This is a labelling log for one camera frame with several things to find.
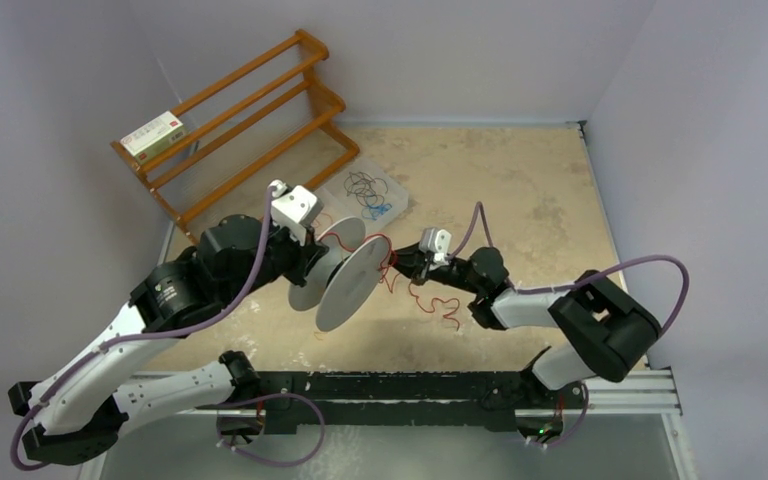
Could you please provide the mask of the grey cable spool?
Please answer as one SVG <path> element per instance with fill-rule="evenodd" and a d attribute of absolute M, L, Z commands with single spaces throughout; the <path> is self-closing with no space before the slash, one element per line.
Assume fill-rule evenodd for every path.
<path fill-rule="evenodd" d="M 316 311 L 318 330 L 343 325 L 369 298 L 389 265 L 391 246 L 381 234 L 369 235 L 359 218 L 343 218 L 317 241 L 327 248 L 306 277 L 304 286 L 292 285 L 288 302 L 296 311 Z"/>

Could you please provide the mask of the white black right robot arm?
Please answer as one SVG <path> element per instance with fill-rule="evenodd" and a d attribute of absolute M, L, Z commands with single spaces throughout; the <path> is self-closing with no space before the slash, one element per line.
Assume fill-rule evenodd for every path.
<path fill-rule="evenodd" d="M 494 247 L 481 247 L 466 259 L 436 261 L 414 244 L 393 253 L 390 263 L 415 285 L 432 281 L 473 294 L 468 309 L 484 329 L 560 330 L 566 344 L 538 354 L 524 370 L 521 392 L 536 407 L 548 405 L 570 383 L 593 377 L 623 381 L 663 333 L 645 307 L 595 270 L 568 290 L 525 294 L 510 283 Z"/>

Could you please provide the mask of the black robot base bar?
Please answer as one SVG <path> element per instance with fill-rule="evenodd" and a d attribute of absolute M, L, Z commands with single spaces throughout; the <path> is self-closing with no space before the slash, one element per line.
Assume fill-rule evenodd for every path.
<path fill-rule="evenodd" d="M 261 371 L 241 351 L 218 361 L 231 375 L 224 404 L 251 410 L 268 435 L 302 426 L 480 427 L 553 439 L 585 404 L 580 382 L 546 390 L 520 371 Z"/>

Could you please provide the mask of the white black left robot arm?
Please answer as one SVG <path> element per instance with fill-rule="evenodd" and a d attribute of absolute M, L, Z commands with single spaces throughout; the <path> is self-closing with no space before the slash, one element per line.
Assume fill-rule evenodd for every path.
<path fill-rule="evenodd" d="M 14 466 L 33 471 L 78 465 L 185 410 L 262 406 L 268 397 L 260 377 L 239 351 L 160 380 L 131 377 L 159 353 L 223 319 L 255 290 L 280 278 L 304 285 L 327 251 L 311 227 L 296 239 L 269 219 L 232 215 L 206 230 L 200 245 L 158 265 L 66 367 L 9 389 L 21 419 L 10 446 Z"/>

